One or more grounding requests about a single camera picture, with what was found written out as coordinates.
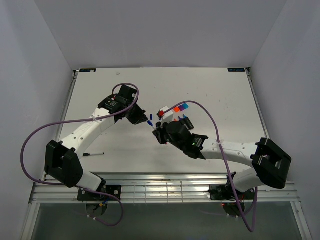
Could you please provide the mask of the blue corner label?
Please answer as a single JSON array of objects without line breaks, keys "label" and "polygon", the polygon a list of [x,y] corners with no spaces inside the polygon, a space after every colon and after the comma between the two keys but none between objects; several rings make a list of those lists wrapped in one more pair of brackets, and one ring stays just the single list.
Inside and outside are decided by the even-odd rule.
[{"label": "blue corner label", "polygon": [[81,68],[79,70],[80,73],[95,73],[96,72],[96,68]]},{"label": "blue corner label", "polygon": [[243,73],[246,72],[244,68],[228,68],[228,72],[230,73]]}]

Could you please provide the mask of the left blue corner label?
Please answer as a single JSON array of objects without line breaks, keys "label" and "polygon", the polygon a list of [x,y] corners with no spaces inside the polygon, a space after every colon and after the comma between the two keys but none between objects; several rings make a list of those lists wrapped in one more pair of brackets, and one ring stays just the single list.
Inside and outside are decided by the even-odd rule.
[{"label": "left blue corner label", "polygon": [[79,70],[80,73],[95,73],[96,72],[96,68],[81,68]]}]

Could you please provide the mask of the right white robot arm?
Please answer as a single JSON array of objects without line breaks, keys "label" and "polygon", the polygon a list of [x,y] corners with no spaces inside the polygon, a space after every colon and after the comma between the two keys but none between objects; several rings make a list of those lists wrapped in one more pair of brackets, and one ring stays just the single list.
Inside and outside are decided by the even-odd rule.
[{"label": "right white robot arm", "polygon": [[201,160],[227,160],[248,166],[236,172],[226,185],[226,194],[237,199],[244,192],[266,185],[284,189],[292,158],[271,139],[262,137],[257,143],[218,142],[212,137],[191,133],[188,118],[156,124],[153,135],[161,145],[173,145],[186,156]]}]

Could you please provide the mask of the aluminium frame rail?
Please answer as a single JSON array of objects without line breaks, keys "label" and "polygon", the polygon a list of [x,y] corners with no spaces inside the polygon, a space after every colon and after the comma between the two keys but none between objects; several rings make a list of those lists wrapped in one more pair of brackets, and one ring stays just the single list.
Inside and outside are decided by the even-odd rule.
[{"label": "aluminium frame rail", "polygon": [[[210,185],[224,185],[224,174],[106,174],[107,184],[120,185],[124,204],[209,203]],[[33,186],[31,203],[77,203],[79,190],[62,185]]]}]

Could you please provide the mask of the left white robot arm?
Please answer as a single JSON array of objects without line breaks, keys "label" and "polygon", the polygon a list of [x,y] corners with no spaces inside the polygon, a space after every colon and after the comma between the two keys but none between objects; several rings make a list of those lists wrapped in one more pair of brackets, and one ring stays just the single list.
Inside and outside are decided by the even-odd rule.
[{"label": "left white robot arm", "polygon": [[146,111],[137,103],[125,110],[133,100],[133,97],[124,99],[120,96],[109,96],[98,104],[89,121],[80,125],[59,142],[50,141],[45,151],[45,173],[68,188],[88,189],[88,193],[95,200],[102,199],[106,195],[103,179],[92,172],[85,171],[80,159],[90,145],[119,120],[126,118],[133,125],[148,121]]}]

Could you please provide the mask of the blue thin pen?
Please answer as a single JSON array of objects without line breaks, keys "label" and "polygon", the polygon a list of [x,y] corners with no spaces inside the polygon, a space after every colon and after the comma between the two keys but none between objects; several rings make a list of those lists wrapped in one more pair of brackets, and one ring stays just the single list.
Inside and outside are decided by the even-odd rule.
[{"label": "blue thin pen", "polygon": [[148,120],[147,123],[148,123],[148,125],[151,126],[154,130],[156,129],[155,126],[153,125],[153,123],[152,123],[150,120]]}]

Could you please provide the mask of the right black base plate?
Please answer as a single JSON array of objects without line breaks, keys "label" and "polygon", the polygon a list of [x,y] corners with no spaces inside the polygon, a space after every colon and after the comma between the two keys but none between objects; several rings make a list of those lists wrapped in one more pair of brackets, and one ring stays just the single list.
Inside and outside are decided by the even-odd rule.
[{"label": "right black base plate", "polygon": [[[236,200],[236,197],[230,185],[210,184],[207,191],[211,200]],[[247,190],[244,193],[236,190],[236,193],[240,202],[243,200],[253,200],[255,196],[255,190],[253,188]]]}]

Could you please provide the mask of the right blue corner label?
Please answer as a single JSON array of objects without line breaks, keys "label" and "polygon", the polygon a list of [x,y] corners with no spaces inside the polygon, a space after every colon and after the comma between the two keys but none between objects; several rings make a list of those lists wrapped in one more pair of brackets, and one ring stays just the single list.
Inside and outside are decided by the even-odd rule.
[{"label": "right blue corner label", "polygon": [[228,68],[228,72],[230,73],[243,73],[246,72],[244,68]]}]

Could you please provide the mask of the black thin pen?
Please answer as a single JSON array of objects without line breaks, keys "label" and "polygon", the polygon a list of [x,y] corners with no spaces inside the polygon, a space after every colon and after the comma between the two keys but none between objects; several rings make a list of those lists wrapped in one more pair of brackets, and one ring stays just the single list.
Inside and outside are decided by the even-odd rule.
[{"label": "black thin pen", "polygon": [[105,153],[104,152],[100,152],[100,153],[84,153],[83,156],[84,157],[93,157],[93,156],[102,156],[104,155]]}]

